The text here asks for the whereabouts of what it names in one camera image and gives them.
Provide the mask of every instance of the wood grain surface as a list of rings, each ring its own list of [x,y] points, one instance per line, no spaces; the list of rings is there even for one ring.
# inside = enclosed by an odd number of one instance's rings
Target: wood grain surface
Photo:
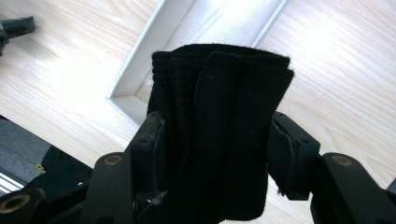
[[[105,100],[157,1],[0,2],[0,20],[35,16],[0,58],[0,114],[93,166],[134,127]],[[322,144],[358,159],[381,188],[396,177],[396,3],[290,0],[260,44],[291,57],[280,111]],[[309,202],[271,182],[249,223],[312,223]]]

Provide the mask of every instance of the light wood tabletop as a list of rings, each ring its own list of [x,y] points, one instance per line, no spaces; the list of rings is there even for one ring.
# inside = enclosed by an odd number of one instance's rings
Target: light wood tabletop
[[[0,2],[0,20],[35,17],[0,58],[0,114],[94,165],[123,151],[135,127],[106,95],[158,1]],[[260,44],[291,57],[279,111],[359,160],[381,188],[396,177],[396,3],[290,0]],[[251,223],[312,223],[309,202],[270,183]]]

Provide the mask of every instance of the open cardboard box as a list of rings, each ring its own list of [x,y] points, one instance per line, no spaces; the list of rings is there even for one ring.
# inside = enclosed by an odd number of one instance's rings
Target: open cardboard box
[[[146,118],[151,54],[196,43],[255,48],[287,0],[162,0],[120,70],[107,100],[136,129]]]

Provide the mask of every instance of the white tray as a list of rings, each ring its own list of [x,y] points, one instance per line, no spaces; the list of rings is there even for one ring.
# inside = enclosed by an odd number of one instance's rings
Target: white tray
[[[107,100],[136,128],[146,117],[151,54],[187,44],[257,47],[288,0],[163,0],[139,36]]]

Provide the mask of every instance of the floor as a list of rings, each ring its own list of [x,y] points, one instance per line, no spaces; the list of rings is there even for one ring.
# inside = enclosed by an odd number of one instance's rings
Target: floor
[[[12,182],[8,177],[24,186],[40,175],[35,166],[49,147],[49,143],[17,124],[0,119],[0,196],[7,191],[4,184]]]

